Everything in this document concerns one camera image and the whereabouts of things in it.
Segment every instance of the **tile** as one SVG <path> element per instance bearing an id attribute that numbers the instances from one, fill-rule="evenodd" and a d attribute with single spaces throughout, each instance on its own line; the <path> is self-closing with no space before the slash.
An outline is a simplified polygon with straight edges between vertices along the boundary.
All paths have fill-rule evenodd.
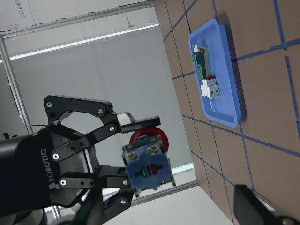
<path id="1" fill-rule="evenodd" d="M 278 1 L 285 41 L 300 38 L 300 1 Z"/>
<path id="2" fill-rule="evenodd" d="M 184 0 L 184 5 L 186 7 L 186 10 L 191 6 L 191 4 L 194 2 L 195 0 Z"/>
<path id="3" fill-rule="evenodd" d="M 221 173 L 221 166 L 211 126 L 195 121 L 203 159 Z"/>
<path id="4" fill-rule="evenodd" d="M 186 117 L 182 117 L 182 121 L 187 134 L 189 149 L 202 157 L 194 121 Z"/>
<path id="5" fill-rule="evenodd" d="M 182 70 L 179 63 L 179 57 L 175 46 L 175 40 L 172 34 L 169 35 L 167 39 L 164 41 L 164 45 L 165 45 L 165 52 L 167 53 L 167 58 L 169 61 L 172 77 L 182 75 Z"/>
<path id="6" fill-rule="evenodd" d="M 220 24 L 232 32 L 237 57 L 281 43 L 272 0 L 215 3 Z"/>
<path id="7" fill-rule="evenodd" d="M 246 140 L 255 190 L 300 219 L 300 158 Z"/>
<path id="8" fill-rule="evenodd" d="M 297 99 L 298 110 L 300 109 L 300 45 L 289 47 L 287 55 L 290 58 L 292 80 L 295 88 L 295 94 Z"/>
<path id="9" fill-rule="evenodd" d="M 233 200 L 234 200 L 234 185 L 232 185 L 231 183 L 229 183 L 228 181 L 225 180 L 225 185 L 226 185 L 226 189 L 227 189 L 227 193 L 228 193 L 228 198 L 229 198 L 229 204 L 230 204 L 230 209 L 232 212 L 232 216 L 233 216 L 233 224 L 234 225 L 240 225 L 239 222 L 237 221 L 234 212 L 233 212 Z"/>
<path id="10" fill-rule="evenodd" d="M 238 65 L 247 108 L 241 121 L 244 135 L 300 152 L 284 50 Z"/>
<path id="11" fill-rule="evenodd" d="M 198 0 L 187 13 L 191 32 L 194 32 L 212 18 L 216 18 L 212 1 Z"/>
<path id="12" fill-rule="evenodd" d="M 212 200 L 223 211 L 227 218 L 232 221 L 223 177 L 209 166 L 206 167 L 206 172 L 210 183 Z"/>
<path id="13" fill-rule="evenodd" d="M 195 74 L 185 76 L 184 80 L 186 81 L 187 93 L 191 103 L 193 117 L 195 119 L 210 123 L 210 120 L 205 116 L 203 111 Z"/>
<path id="14" fill-rule="evenodd" d="M 158 18 L 161 35 L 163 38 L 165 38 L 171 30 L 171 24 L 167 7 L 165 5 L 165 0 L 154 0 L 154 7 Z"/>
<path id="15" fill-rule="evenodd" d="M 185 13 L 182 0 L 165 0 L 172 27 Z"/>
<path id="16" fill-rule="evenodd" d="M 180 23 L 173 30 L 175 42 L 177 45 L 177 51 L 184 74 L 192 72 L 194 70 L 192 63 L 192 56 L 189 50 L 189 28 L 187 19 L 184 17 Z"/>
<path id="17" fill-rule="evenodd" d="M 239 124 L 237 125 L 237 127 L 230 127 L 230 126 L 227 126 L 227 125 L 224 125 L 222 123 L 215 122 L 215 121 L 211 121 L 211 123 L 213 125 L 218 126 L 218 127 L 225 128 L 227 130 L 232 130 L 232 131 L 240 134 L 240 125 Z"/>
<path id="18" fill-rule="evenodd" d="M 232 68 L 233 68 L 235 85 L 236 85 L 238 96 L 239 96 L 240 109 L 241 109 L 241 114 L 242 114 L 242 118 L 240 120 L 243 120 L 247 116 L 247 112 L 246 112 L 246 105 L 245 105 L 245 98 L 244 98 L 242 82 L 240 79 L 240 70 L 239 70 L 238 62 L 233 63 Z"/>
<path id="19" fill-rule="evenodd" d="M 223 175 L 235 184 L 252 187 L 242 137 L 214 128 Z"/>
<path id="20" fill-rule="evenodd" d="M 192 160 L 194 163 L 196 178 L 199 183 L 199 186 L 211 198 L 210 187 L 209 187 L 206 172 L 205 172 L 204 162 L 193 153 L 191 153 L 191 156 L 192 156 Z"/>
<path id="21" fill-rule="evenodd" d="M 191 107 L 188 102 L 188 93 L 183 78 L 180 77 L 176 80 L 173 80 L 173 82 L 181 114 L 192 117 Z"/>

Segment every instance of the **glass panel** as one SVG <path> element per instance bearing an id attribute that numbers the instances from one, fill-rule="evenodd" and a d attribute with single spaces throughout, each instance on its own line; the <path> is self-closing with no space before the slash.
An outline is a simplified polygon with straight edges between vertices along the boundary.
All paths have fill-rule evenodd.
<path id="1" fill-rule="evenodd" d="M 0 115 L 0 135 L 8 133 L 12 137 L 27 134 L 10 91 L 3 63 L 0 63 Z"/>
<path id="2" fill-rule="evenodd" d="M 172 168 L 192 162 L 159 27 L 12 60 L 12 66 L 31 124 L 47 122 L 47 95 L 108 100 L 116 112 L 128 111 L 136 120 L 159 115 Z M 85 133 L 101 125 L 78 113 L 65 124 Z M 97 144 L 100 163 L 123 166 L 122 146 L 130 136 Z"/>
<path id="3" fill-rule="evenodd" d="M 84 43 L 87 39 L 91 38 L 102 39 L 106 37 L 107 39 L 111 39 L 111 34 L 113 33 L 135 30 L 155 24 L 158 24 L 158 19 L 154 8 L 145 8 L 8 38 L 5 40 L 5 44 L 10 57 L 15 59 L 16 56 L 18 56 L 17 58 L 24 57 L 24 54 L 32 54 L 33 52 L 45 49 L 48 51 L 49 48 L 57 49 L 72 46 L 75 45 L 74 42 L 78 41 Z"/>

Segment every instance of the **screw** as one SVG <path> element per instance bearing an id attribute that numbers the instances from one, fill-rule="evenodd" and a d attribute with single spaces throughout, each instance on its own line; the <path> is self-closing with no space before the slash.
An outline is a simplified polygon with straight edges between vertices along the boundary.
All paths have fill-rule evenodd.
<path id="1" fill-rule="evenodd" d="M 114 127 L 113 126 L 109 127 L 109 131 L 113 132 L 114 131 Z"/>
<path id="2" fill-rule="evenodd" d="M 103 110 L 102 109 L 98 109 L 98 114 L 102 114 L 103 113 Z"/>
<path id="3" fill-rule="evenodd" d="M 294 221 L 290 218 L 283 218 L 281 222 L 283 225 L 295 225 Z"/>
<path id="4" fill-rule="evenodd" d="M 128 160 L 131 162 L 131 161 L 134 161 L 137 159 L 137 151 L 131 151 L 127 154 L 127 157 L 128 157 Z"/>
<path id="5" fill-rule="evenodd" d="M 160 146 L 159 144 L 150 145 L 148 147 L 150 154 L 154 155 L 159 152 Z"/>
<path id="6" fill-rule="evenodd" d="M 60 185 L 65 186 L 67 184 L 66 180 L 61 180 Z"/>
<path id="7" fill-rule="evenodd" d="M 55 154 L 53 154 L 53 159 L 55 159 L 55 160 L 57 160 L 57 159 L 59 159 L 60 158 L 60 156 L 59 156 L 59 154 L 57 154 L 57 153 L 55 153 Z"/>
<path id="8" fill-rule="evenodd" d="M 51 107 L 52 107 L 52 103 L 51 103 L 51 102 L 47 102 L 47 103 L 46 103 L 46 106 L 47 106 L 48 108 L 51 108 Z"/>

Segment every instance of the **electrical component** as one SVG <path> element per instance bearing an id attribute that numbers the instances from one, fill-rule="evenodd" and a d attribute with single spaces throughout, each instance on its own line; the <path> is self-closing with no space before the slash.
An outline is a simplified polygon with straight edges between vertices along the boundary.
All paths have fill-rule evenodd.
<path id="1" fill-rule="evenodd" d="M 175 181 L 160 135 L 143 135 L 133 144 L 123 147 L 123 160 L 131 187 L 138 197 L 146 189 Z"/>
<path id="2" fill-rule="evenodd" d="M 210 76 L 210 63 L 208 58 L 208 48 L 194 45 L 193 62 L 196 65 L 199 80 Z"/>
<path id="3" fill-rule="evenodd" d="M 76 215 L 64 218 L 63 224 L 104 224 L 128 209 L 134 192 L 126 169 L 100 165 L 96 157 L 95 144 L 117 133 L 137 132 L 141 129 L 148 131 L 147 134 L 153 137 L 141 145 L 148 144 L 146 149 L 150 159 L 141 155 L 137 148 L 126 154 L 127 161 L 143 162 L 137 165 L 139 167 L 136 167 L 135 175 L 142 179 L 156 176 L 153 188 L 173 180 L 162 145 L 164 141 L 157 136 L 158 131 L 164 133 L 155 129 L 160 125 L 158 116 L 135 120 L 128 112 L 113 111 L 111 102 L 63 96 L 47 96 L 44 108 L 48 125 L 37 133 L 11 139 L 8 139 L 8 134 L 4 134 L 8 140 L 0 142 L 0 199 L 5 205 L 0 210 L 0 224 L 8 225 L 6 221 L 10 220 L 12 222 L 9 224 L 12 224 L 16 217 L 20 217 L 20 223 L 23 224 L 23 212 L 52 205 L 72 207 L 88 190 Z M 93 115 L 103 125 L 82 134 L 61 124 L 72 112 Z M 137 140 L 132 145 L 139 147 L 139 144 Z M 103 199 L 104 188 L 119 188 L 119 191 Z"/>
<path id="4" fill-rule="evenodd" d="M 208 49 L 209 64 L 205 62 L 205 65 L 209 65 L 210 76 L 216 77 L 219 90 L 217 86 L 211 88 L 206 87 L 206 84 L 201 86 L 202 80 L 208 78 L 200 76 L 200 65 L 195 60 L 198 49 L 203 48 L 202 46 Z M 216 19 L 209 20 L 190 34 L 189 50 L 194 61 L 193 66 L 205 116 L 209 120 L 232 128 L 237 127 L 242 117 L 240 93 L 235 82 L 225 27 Z"/>
<path id="5" fill-rule="evenodd" d="M 214 76 L 201 80 L 202 96 L 207 96 L 209 99 L 220 96 L 219 85 L 217 85 Z"/>

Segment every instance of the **blue tray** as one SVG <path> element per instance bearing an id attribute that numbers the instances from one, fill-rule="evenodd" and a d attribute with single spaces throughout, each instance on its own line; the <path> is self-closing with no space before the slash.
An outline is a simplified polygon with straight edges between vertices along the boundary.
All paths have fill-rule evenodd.
<path id="1" fill-rule="evenodd" d="M 204 113 L 210 120 L 235 128 L 242 114 L 224 26 L 215 19 L 209 20 L 190 34 L 191 55 L 195 44 L 208 48 L 210 75 L 216 77 L 220 88 L 219 97 L 209 99 L 202 96 L 201 80 L 193 63 Z"/>

